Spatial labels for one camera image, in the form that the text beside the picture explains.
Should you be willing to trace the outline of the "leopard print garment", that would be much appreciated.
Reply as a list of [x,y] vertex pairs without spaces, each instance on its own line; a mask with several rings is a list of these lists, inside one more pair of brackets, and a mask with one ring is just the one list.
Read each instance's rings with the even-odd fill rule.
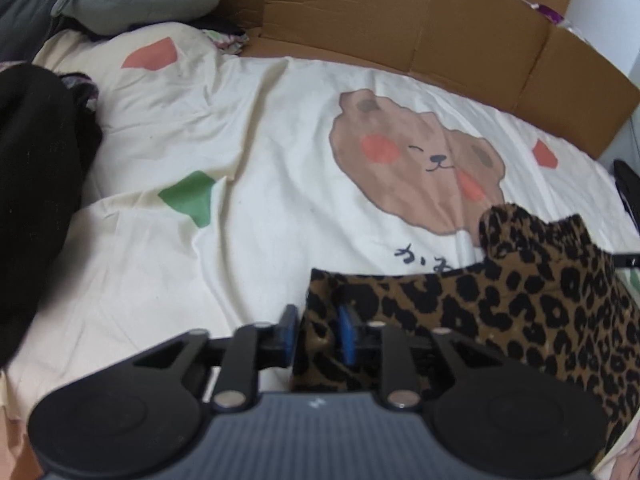
[[480,217],[484,259],[444,273],[347,275],[313,270],[292,386],[358,391],[370,367],[349,366],[338,343],[338,310],[383,321],[411,336],[445,327],[592,393],[614,444],[639,408],[639,310],[585,222],[547,222],[524,208]]

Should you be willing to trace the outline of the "black garment on pile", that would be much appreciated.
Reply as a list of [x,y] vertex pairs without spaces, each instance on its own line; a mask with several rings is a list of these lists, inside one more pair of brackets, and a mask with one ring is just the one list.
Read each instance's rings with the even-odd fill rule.
[[1,362],[34,319],[47,276],[78,211],[102,141],[96,114],[58,74],[28,63],[1,69]]

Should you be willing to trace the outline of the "purple white plastic bag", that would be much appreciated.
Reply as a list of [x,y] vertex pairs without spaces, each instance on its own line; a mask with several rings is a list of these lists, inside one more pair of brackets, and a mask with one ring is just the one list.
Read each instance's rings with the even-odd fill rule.
[[547,20],[549,20],[555,26],[564,26],[568,23],[567,19],[563,14],[550,8],[550,6],[546,6],[545,4],[542,4],[542,3],[531,3],[529,6],[533,10],[542,14]]

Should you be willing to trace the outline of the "brown cardboard sheet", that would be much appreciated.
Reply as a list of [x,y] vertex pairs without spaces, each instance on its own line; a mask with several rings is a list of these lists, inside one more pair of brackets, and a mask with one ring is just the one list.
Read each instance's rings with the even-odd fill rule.
[[221,0],[253,56],[408,75],[600,156],[639,103],[600,53],[518,0]]

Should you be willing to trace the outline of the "paisley patterned garment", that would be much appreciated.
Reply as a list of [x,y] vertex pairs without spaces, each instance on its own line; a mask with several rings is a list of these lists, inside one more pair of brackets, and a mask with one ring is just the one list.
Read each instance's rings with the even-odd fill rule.
[[58,78],[65,84],[73,95],[74,102],[84,110],[96,114],[98,107],[99,89],[96,83],[84,73],[58,74]]

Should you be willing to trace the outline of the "white pillar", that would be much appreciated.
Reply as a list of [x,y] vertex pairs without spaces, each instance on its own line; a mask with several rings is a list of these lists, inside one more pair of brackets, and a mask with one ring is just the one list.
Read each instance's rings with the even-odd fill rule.
[[623,74],[639,81],[639,0],[570,0],[565,17]]

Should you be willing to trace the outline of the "floral folded cloth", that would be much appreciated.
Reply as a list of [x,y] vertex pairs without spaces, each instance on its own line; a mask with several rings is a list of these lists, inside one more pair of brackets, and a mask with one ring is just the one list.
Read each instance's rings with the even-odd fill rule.
[[239,55],[250,42],[247,34],[233,35],[216,32],[216,30],[202,29],[202,33],[209,39],[217,50],[223,54]]

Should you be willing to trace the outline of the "cream bear print bedsheet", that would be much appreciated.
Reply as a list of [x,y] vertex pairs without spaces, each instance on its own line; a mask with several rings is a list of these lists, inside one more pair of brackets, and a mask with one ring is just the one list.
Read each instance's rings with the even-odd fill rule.
[[26,419],[49,391],[190,328],[227,336],[305,301],[310,272],[415,274],[480,260],[493,200],[594,242],[639,235],[574,145],[409,77],[238,58],[163,24],[35,63],[98,86],[103,141],[40,309],[1,375],[1,474],[35,479]]

